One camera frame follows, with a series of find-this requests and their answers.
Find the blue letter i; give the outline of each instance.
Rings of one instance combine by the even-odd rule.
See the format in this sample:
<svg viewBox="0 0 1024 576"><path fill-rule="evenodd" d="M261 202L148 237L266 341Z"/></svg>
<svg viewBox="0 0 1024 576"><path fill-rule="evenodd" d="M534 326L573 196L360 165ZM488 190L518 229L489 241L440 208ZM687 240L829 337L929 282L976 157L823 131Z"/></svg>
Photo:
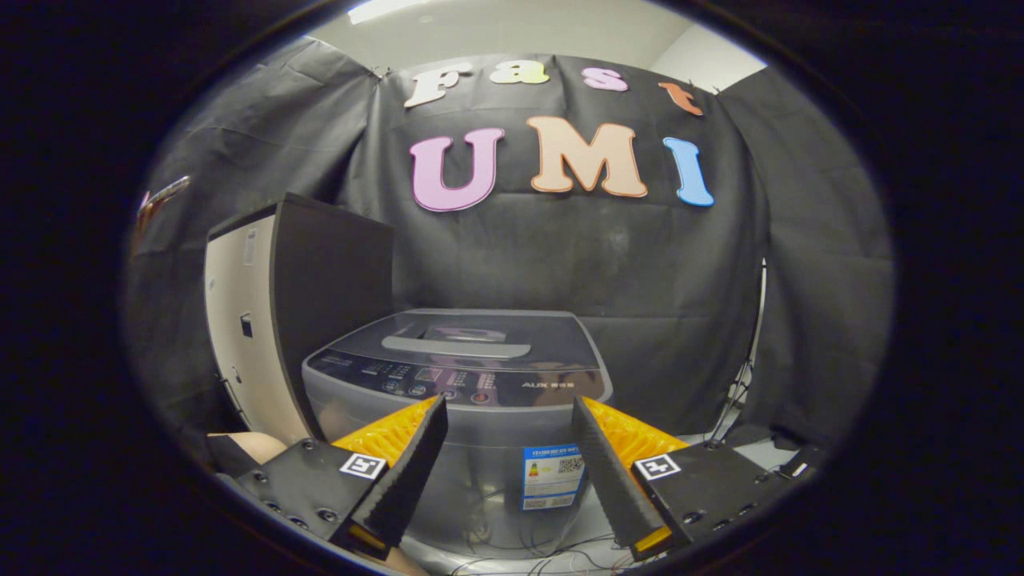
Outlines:
<svg viewBox="0 0 1024 576"><path fill-rule="evenodd" d="M681 186L676 192L679 199L694 206L714 204L715 199L708 192L708 188L703 183L703 175L700 173L700 165L697 164L697 155L700 154L697 147L679 138L665 138L664 141L665 146L672 151L672 156L676 159L676 168L679 169Z"/></svg>

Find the energy label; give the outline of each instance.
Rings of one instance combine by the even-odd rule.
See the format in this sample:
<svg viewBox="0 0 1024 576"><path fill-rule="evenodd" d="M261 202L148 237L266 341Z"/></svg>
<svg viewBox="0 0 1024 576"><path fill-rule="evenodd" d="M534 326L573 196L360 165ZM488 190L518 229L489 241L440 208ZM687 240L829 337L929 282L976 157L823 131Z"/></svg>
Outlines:
<svg viewBox="0 0 1024 576"><path fill-rule="evenodd" d="M584 463L574 444L524 448L522 509L568 506L583 482Z"/></svg>

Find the washing machine lid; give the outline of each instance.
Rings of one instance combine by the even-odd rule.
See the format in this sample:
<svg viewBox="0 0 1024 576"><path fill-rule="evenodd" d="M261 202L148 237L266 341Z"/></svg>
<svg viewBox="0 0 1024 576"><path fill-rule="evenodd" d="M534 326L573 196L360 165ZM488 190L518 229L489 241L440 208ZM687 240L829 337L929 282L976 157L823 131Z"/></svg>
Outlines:
<svg viewBox="0 0 1024 576"><path fill-rule="evenodd" d="M419 365L596 370L597 352L566 312L420 308L369 324L331 349Z"/></svg>

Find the black curtain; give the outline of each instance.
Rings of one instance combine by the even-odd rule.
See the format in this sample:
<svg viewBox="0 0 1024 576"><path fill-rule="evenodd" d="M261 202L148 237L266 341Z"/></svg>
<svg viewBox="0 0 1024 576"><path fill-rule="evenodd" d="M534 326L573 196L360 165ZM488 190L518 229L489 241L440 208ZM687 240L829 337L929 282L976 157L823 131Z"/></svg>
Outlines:
<svg viewBox="0 0 1024 576"><path fill-rule="evenodd" d="M550 80L497 84L496 65L536 60ZM407 109L413 77L456 63L472 69L435 101ZM587 68L622 75L627 91L584 83ZM659 83L692 94L703 113L673 102ZM565 118L587 141L602 123L636 132L643 198L600 186L534 190L539 173L532 116ZM471 130L496 127L497 182L475 206L420 207L410 147L447 136L443 175L459 188L472 174ZM666 137L699 149L715 199L692 206ZM707 431L737 373L757 317L767 234L763 195L739 131L714 95L628 66L550 54L492 54L393 73L373 93L369 129L337 204L396 229L394 298L414 306L567 310L590 330L611 376L618 408L673 434Z"/></svg>
<svg viewBox="0 0 1024 576"><path fill-rule="evenodd" d="M724 90L768 199L757 367L728 438L834 446L868 398L893 319L896 266L881 192L836 126L774 69Z"/></svg>
<svg viewBox="0 0 1024 576"><path fill-rule="evenodd" d="M330 201L366 128L376 77L311 38L292 42L211 90L172 133L148 190L190 184L151 221L127 266L126 352L175 426L237 426L215 375L203 262L211 228L281 200Z"/></svg>

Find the ceiling light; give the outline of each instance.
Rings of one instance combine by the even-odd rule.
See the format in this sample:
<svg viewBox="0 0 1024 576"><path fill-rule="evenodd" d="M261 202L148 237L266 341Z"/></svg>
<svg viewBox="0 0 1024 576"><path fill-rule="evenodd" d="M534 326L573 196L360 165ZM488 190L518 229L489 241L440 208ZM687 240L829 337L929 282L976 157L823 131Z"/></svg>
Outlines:
<svg viewBox="0 0 1024 576"><path fill-rule="evenodd" d="M348 18L352 24L367 22L377 16L389 14L395 10L407 8L416 4L426 4L430 0L370 0L359 4L348 11Z"/></svg>

